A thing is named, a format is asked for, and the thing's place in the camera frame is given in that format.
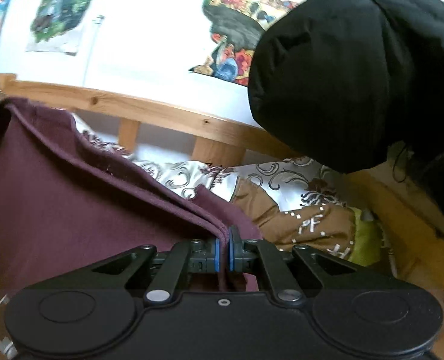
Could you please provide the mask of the wooden bed frame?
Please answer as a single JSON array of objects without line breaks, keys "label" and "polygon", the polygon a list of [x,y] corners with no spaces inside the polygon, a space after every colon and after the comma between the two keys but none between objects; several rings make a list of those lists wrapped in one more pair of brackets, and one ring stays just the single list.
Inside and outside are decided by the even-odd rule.
[{"label": "wooden bed frame", "polygon": [[[26,97],[51,107],[93,111],[115,116],[119,121],[119,143],[133,149],[141,124],[188,133],[196,138],[192,156],[203,162],[235,166],[246,150],[277,158],[295,153],[260,128],[187,111],[148,99],[33,81],[20,81],[14,74],[0,74],[3,95]],[[394,234],[397,248],[406,247],[415,263],[407,269],[409,278],[437,289],[444,303],[444,217],[428,195],[410,180],[398,183],[384,163],[373,169],[342,177],[346,191],[368,204]]]}]

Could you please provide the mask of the black puffy jacket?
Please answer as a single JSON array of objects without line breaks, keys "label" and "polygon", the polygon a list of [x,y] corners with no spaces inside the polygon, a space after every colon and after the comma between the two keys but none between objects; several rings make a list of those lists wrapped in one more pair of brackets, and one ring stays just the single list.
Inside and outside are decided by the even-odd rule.
[{"label": "black puffy jacket", "polygon": [[338,172],[383,163],[398,142],[444,152],[444,2],[306,0],[261,37],[254,120]]}]

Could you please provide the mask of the maroon long sleeve shirt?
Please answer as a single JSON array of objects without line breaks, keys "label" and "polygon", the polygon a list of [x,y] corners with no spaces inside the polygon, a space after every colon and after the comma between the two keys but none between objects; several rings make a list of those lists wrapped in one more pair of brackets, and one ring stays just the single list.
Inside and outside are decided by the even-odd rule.
[{"label": "maroon long sleeve shirt", "polygon": [[66,112],[0,104],[0,284],[11,291],[144,244],[258,239],[238,207],[200,186],[185,199],[124,157],[94,147]]}]

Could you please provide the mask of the lime green cloth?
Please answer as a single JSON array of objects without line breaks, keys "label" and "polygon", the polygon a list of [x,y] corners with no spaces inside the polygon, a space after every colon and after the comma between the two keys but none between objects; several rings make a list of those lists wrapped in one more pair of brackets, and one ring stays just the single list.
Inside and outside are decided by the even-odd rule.
[{"label": "lime green cloth", "polygon": [[355,234],[349,261],[369,267],[382,261],[383,235],[374,214],[351,207],[355,215]]}]

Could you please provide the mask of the anime girl poster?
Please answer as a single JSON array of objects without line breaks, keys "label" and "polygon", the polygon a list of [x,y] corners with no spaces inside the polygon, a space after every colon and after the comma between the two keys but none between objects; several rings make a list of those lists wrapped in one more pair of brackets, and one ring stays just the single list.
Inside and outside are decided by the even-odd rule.
[{"label": "anime girl poster", "polygon": [[92,0],[41,0],[26,50],[76,55],[83,35],[83,19],[91,3]]}]

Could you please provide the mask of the white floral bed sheet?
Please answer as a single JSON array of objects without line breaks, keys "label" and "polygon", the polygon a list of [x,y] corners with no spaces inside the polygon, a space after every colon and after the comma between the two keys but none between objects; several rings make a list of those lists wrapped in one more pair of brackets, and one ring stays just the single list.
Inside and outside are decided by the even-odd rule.
[{"label": "white floral bed sheet", "polygon": [[183,198],[194,197],[195,188],[202,185],[229,202],[235,198],[239,182],[244,180],[263,189],[282,211],[315,205],[345,205],[334,186],[336,173],[308,157],[242,166],[211,166],[194,160],[155,162],[104,140],[79,116],[75,115],[74,120],[78,132],[97,149],[122,155]]}]

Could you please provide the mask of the brown PF patterned blanket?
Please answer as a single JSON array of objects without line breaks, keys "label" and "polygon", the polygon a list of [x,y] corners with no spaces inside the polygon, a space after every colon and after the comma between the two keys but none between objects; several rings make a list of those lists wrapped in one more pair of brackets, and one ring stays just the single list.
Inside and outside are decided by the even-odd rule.
[{"label": "brown PF patterned blanket", "polygon": [[[355,231],[354,212],[345,205],[309,205],[293,211],[282,211],[268,194],[248,181],[237,185],[235,198],[228,203],[238,207],[260,230],[261,236],[282,250],[296,244],[317,249],[339,246],[350,250]],[[8,294],[11,291],[0,287]]]}]

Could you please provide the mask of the colourful mushroom poster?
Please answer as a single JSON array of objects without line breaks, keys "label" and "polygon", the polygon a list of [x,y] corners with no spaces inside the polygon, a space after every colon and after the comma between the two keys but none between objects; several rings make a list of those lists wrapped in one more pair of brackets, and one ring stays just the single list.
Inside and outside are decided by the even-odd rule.
[{"label": "colourful mushroom poster", "polygon": [[203,0],[214,43],[206,60],[191,72],[247,86],[249,70],[263,33],[306,0]]}]

